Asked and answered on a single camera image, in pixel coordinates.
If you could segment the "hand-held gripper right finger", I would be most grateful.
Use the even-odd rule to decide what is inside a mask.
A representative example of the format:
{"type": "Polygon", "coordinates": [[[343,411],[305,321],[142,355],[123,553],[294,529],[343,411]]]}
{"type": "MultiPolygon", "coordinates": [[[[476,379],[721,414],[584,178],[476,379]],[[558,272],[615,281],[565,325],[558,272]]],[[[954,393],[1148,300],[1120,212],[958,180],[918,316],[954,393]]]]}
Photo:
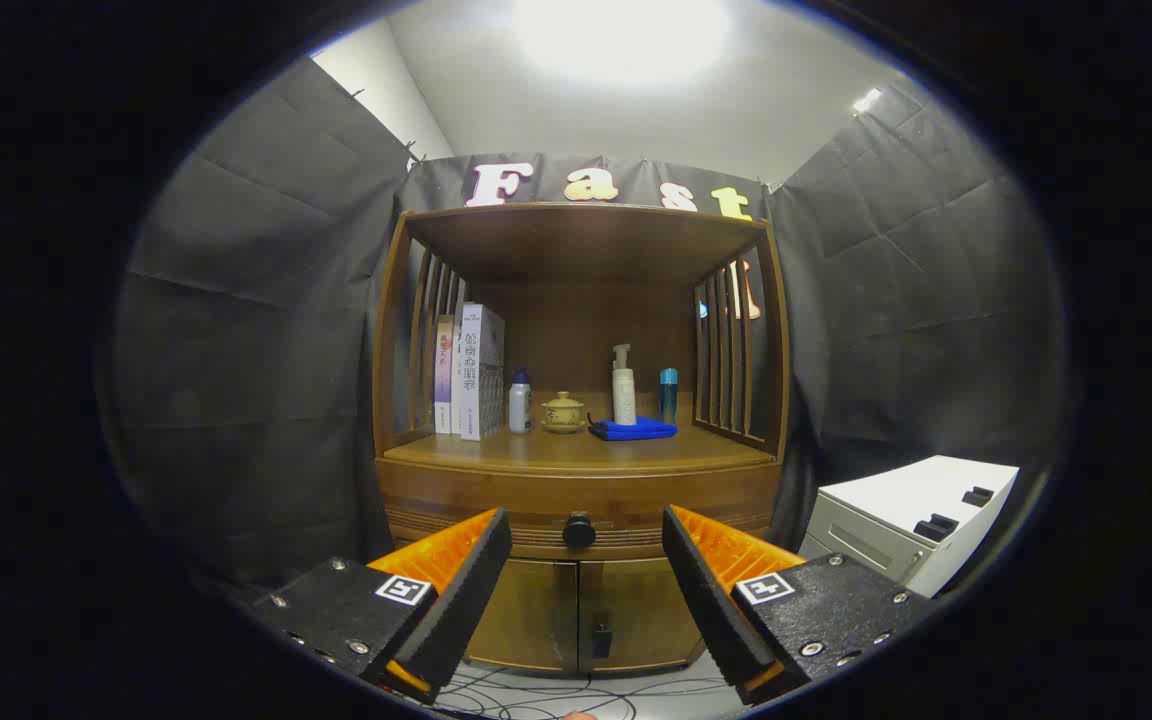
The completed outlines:
{"type": "Polygon", "coordinates": [[[746,706],[873,655],[937,609],[846,553],[808,560],[679,505],[662,546],[708,655],[746,706]]]}

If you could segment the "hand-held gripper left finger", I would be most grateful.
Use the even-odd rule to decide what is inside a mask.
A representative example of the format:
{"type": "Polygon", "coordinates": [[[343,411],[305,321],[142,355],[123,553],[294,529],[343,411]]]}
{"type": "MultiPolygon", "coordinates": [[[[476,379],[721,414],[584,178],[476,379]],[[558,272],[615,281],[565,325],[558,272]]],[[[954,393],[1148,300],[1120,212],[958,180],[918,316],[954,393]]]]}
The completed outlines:
{"type": "Polygon", "coordinates": [[[339,673],[430,705],[467,655],[509,551],[507,511],[480,511],[370,562],[320,562],[253,601],[251,619],[339,673]]]}

